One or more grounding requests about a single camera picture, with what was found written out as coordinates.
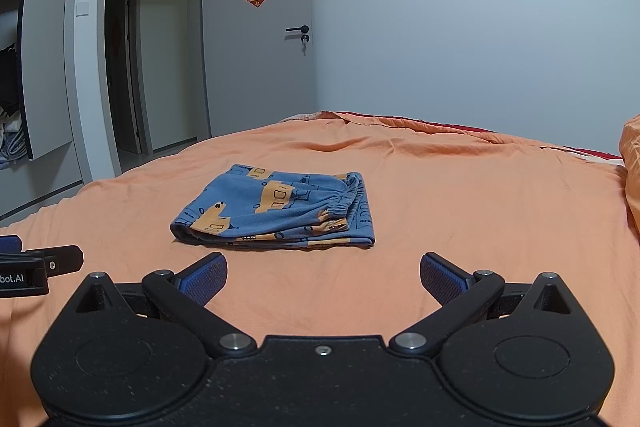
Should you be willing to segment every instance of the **wrinkled sheet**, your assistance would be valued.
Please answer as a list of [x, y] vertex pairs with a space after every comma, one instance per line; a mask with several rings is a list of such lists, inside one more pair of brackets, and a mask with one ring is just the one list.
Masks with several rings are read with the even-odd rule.
[[438, 308], [418, 263], [436, 251], [467, 271], [511, 282], [556, 271], [613, 353], [616, 378], [603, 417], [640, 425], [640, 248], [622, 166], [494, 133], [394, 118], [325, 113], [196, 144], [91, 183], [70, 200], [2, 230], [25, 248], [75, 244], [82, 271], [50, 280], [50, 295], [0, 301], [0, 425], [44, 418], [31, 356], [87, 273], [140, 281], [207, 254], [177, 242], [169, 224], [233, 164], [280, 171], [361, 172], [376, 243], [369, 250], [220, 248], [228, 282], [208, 307], [253, 335], [363, 335], [386, 340]]

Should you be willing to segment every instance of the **cartoon print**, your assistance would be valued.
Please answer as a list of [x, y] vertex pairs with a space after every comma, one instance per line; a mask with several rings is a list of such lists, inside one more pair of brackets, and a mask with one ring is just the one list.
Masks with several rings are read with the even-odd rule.
[[295, 201], [308, 201], [311, 190], [294, 190], [291, 195], [291, 203]]
[[276, 235], [274, 233], [261, 233], [258, 235], [245, 235], [244, 237], [237, 237], [236, 241], [275, 241]]
[[253, 169], [253, 167], [250, 167], [249, 165], [234, 165], [226, 172], [226, 174], [238, 174], [240, 176], [246, 176], [249, 171], [251, 171], [251, 169]]
[[320, 221], [320, 223], [329, 219], [329, 216], [329, 210], [326, 207], [318, 210], [318, 221]]
[[248, 173], [248, 178], [253, 178], [254, 180], [265, 180], [273, 174], [273, 171], [268, 171], [267, 169], [260, 169], [259, 167], [253, 167]]
[[212, 205], [198, 220], [190, 226], [193, 230], [199, 232], [210, 233], [212, 235], [218, 235], [222, 232], [226, 232], [231, 224], [230, 217], [220, 217], [220, 214], [225, 210], [226, 204], [222, 201]]
[[263, 184], [260, 204], [255, 205], [255, 213], [261, 214], [267, 210], [282, 210], [289, 204], [294, 188], [282, 182], [271, 181]]
[[182, 211], [182, 214], [184, 215], [184, 217], [179, 217], [178, 219], [175, 220], [175, 222], [179, 223], [180, 225], [184, 225], [186, 227], [190, 227], [191, 225], [193, 225], [194, 221], [196, 221], [199, 217], [199, 216], [196, 216], [193, 212], [191, 212], [191, 209], [189, 207], [185, 208]]
[[341, 217], [340, 219], [331, 219], [330, 221], [325, 221], [324, 223], [320, 223], [319, 225], [305, 227], [305, 230], [307, 232], [313, 233], [313, 235], [320, 235], [321, 233], [343, 232], [344, 230], [349, 230], [349, 223], [344, 217]]
[[356, 229], [360, 229], [361, 227], [366, 227], [367, 225], [373, 225], [373, 221], [371, 220], [371, 212], [369, 210], [369, 203], [367, 201], [361, 201], [358, 205], [356, 218]]

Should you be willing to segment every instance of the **pillow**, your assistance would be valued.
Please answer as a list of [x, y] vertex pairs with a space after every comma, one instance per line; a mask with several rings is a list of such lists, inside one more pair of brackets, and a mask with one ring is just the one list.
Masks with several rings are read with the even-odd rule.
[[626, 201], [640, 230], [640, 114], [625, 123], [620, 154], [626, 167]]

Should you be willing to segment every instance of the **door handle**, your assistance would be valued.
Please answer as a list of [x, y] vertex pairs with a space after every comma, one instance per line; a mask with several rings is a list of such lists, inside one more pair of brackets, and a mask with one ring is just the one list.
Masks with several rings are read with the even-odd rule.
[[309, 26], [306, 24], [304, 26], [300, 26], [300, 28], [287, 28], [286, 32], [302, 32], [304, 34], [309, 33]]

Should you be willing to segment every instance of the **clothes in wardrobe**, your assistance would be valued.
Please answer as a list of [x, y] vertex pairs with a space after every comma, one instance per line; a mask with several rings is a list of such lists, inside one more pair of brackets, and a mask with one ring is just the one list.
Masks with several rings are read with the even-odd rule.
[[0, 107], [0, 170], [27, 155], [27, 142], [22, 128], [22, 116], [15, 112], [7, 117]]

